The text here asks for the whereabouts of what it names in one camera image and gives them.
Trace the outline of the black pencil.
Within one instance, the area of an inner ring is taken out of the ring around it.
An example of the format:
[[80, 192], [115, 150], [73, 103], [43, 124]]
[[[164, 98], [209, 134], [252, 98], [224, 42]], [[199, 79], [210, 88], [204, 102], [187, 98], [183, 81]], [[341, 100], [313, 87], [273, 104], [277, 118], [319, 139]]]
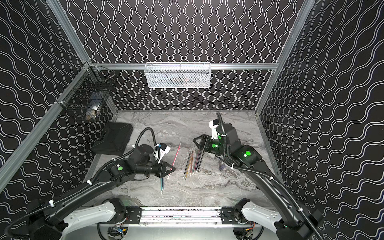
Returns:
[[199, 172], [200, 169], [201, 169], [201, 165], [202, 165], [202, 161], [203, 161], [203, 158], [204, 158], [204, 154], [205, 154], [205, 151], [204, 150], [201, 150], [201, 155], [200, 155], [200, 158], [199, 158], [199, 165], [198, 165], [198, 168], [197, 168], [197, 171]]

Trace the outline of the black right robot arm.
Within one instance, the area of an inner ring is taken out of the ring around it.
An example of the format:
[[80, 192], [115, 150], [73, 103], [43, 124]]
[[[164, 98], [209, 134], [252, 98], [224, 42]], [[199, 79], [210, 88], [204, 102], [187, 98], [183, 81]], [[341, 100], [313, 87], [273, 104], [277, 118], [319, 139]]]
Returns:
[[233, 219], [239, 224], [259, 224], [274, 232], [280, 240], [308, 240], [312, 235], [323, 239], [318, 230], [323, 215], [300, 203], [270, 170], [256, 149], [242, 144], [236, 128], [225, 123], [220, 112], [216, 116], [210, 121], [211, 136], [194, 138], [195, 145], [200, 151], [213, 154], [231, 169], [245, 174], [275, 207], [273, 211], [249, 199], [242, 199], [233, 207]]

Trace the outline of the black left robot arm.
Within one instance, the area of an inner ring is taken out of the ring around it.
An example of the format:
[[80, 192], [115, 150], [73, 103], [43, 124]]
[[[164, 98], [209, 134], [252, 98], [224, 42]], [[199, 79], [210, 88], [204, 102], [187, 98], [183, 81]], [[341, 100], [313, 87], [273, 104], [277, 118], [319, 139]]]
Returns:
[[163, 162], [170, 147], [155, 143], [154, 147], [140, 145], [102, 165], [95, 175], [67, 193], [52, 199], [34, 199], [28, 204], [27, 213], [10, 222], [4, 233], [13, 239], [60, 240], [63, 236], [95, 223], [121, 223], [126, 219], [126, 206], [118, 199], [104, 205], [79, 211], [95, 197], [134, 181], [137, 175], [146, 178], [154, 175], [163, 178], [176, 169]]

